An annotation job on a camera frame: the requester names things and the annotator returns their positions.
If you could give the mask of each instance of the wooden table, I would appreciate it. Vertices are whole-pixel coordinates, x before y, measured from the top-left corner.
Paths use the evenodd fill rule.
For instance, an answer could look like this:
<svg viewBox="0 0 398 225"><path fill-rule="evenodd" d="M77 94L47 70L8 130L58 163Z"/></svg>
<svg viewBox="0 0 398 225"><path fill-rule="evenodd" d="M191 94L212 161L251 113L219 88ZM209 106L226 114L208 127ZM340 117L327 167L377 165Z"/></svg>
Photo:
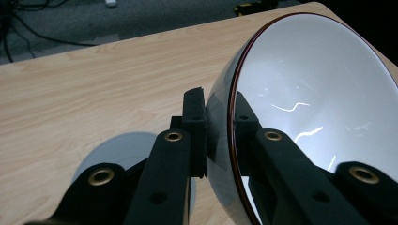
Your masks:
<svg viewBox="0 0 398 225"><path fill-rule="evenodd" d="M202 86L207 97L251 35L292 12L339 20L310 3L1 66L0 224L48 217L91 150L167 129L185 91ZM398 81L398 67L380 57ZM233 224L207 179L196 197L191 224Z"/></svg>

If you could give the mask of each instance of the screw hole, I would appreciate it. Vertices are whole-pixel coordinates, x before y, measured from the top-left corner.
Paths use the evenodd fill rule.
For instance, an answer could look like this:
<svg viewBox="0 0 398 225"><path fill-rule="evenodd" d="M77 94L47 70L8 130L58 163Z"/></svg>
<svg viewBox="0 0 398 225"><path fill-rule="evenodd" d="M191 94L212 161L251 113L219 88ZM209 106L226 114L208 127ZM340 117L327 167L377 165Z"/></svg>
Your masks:
<svg viewBox="0 0 398 225"><path fill-rule="evenodd" d="M320 203L328 203L330 201L329 195L322 190L313 191L311 198Z"/></svg>
<svg viewBox="0 0 398 225"><path fill-rule="evenodd" d="M155 191L150 196L150 201L154 204L161 204L167 200L167 194L163 191Z"/></svg>
<svg viewBox="0 0 398 225"><path fill-rule="evenodd" d="M271 141L280 141L282 139L281 134L273 131L266 132L264 136Z"/></svg>
<svg viewBox="0 0 398 225"><path fill-rule="evenodd" d="M170 132L164 137L169 142L178 142L182 139L182 134L178 132Z"/></svg>
<svg viewBox="0 0 398 225"><path fill-rule="evenodd" d="M109 168L100 168L91 173L91 175L88 177L88 183L92 186L101 186L109 183L113 178L115 174L114 171L112 171Z"/></svg>
<svg viewBox="0 0 398 225"><path fill-rule="evenodd" d="M363 167L351 167L349 169L349 173L351 173L351 175L354 176L357 180L360 180L361 182L367 184L374 185L380 181L376 174Z"/></svg>

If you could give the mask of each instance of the black cable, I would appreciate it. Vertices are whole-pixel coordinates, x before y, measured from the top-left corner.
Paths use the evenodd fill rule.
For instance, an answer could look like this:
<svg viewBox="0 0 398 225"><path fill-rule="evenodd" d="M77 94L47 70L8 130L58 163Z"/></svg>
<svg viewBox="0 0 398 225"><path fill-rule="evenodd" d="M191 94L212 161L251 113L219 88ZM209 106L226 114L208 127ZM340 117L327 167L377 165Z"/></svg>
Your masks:
<svg viewBox="0 0 398 225"><path fill-rule="evenodd" d="M50 0L46 0L46 2L44 4L35 4L35 5L18 5L18 7L16 9L18 10L23 10L23 11L40 11L43 10L45 8L57 8L60 7L62 5L64 5L64 3L68 2L68 0L64 0L58 4L55 5L50 5Z"/></svg>
<svg viewBox="0 0 398 225"><path fill-rule="evenodd" d="M41 34L39 34L38 32L36 32L35 30L33 30L28 24L26 24L26 22L24 22L23 19L21 19L21 17L19 17L17 14L15 14L14 12L11 13L11 15L17 19L18 21L20 21L23 26L30 31L32 34L34 34L35 36L39 37L39 38L43 38L43 39L47 39L53 42L58 42L58 43L62 43L62 44L68 44L68 45L76 45L76 46L85 46L85 47L92 47L92 46L97 46L95 44L83 44L83 43L76 43L76 42L70 42L70 41L66 41L66 40L60 40L60 39L55 39L52 37L46 37L43 36Z"/></svg>
<svg viewBox="0 0 398 225"><path fill-rule="evenodd" d="M9 52L9 49L8 49L7 34L4 34L4 35L3 35L3 45L4 45L4 52L6 52L6 56L7 56L7 58L8 58L8 61L9 61L10 63L13 63L14 60L12 60L11 53Z"/></svg>
<svg viewBox="0 0 398 225"><path fill-rule="evenodd" d="M0 59L1 59L1 44L3 42L3 39L0 38Z"/></svg>
<svg viewBox="0 0 398 225"><path fill-rule="evenodd" d="M15 27L12 25L12 23L9 25L9 27L14 31L14 33L20 37L22 40L24 40L26 42L26 46L27 46L27 50L29 51L29 53L32 55L33 58L36 58L36 56L33 54L32 49L30 48L30 41L24 37L23 35L21 35L21 33L19 33L17 31L17 29L15 29Z"/></svg>
<svg viewBox="0 0 398 225"><path fill-rule="evenodd" d="M50 0L46 0L44 4L35 4L35 5L23 5L20 4L18 5L17 9L18 10L23 10L23 11L40 11L45 9L47 6L49 6Z"/></svg>
<svg viewBox="0 0 398 225"><path fill-rule="evenodd" d="M53 6L48 5L47 7L49 7L49 8L57 8L57 7L60 7L60 6L64 5L64 3L66 3L66 2L68 2L68 0L64 0L64 1L62 1L62 2L60 2L58 4L55 4Z"/></svg>

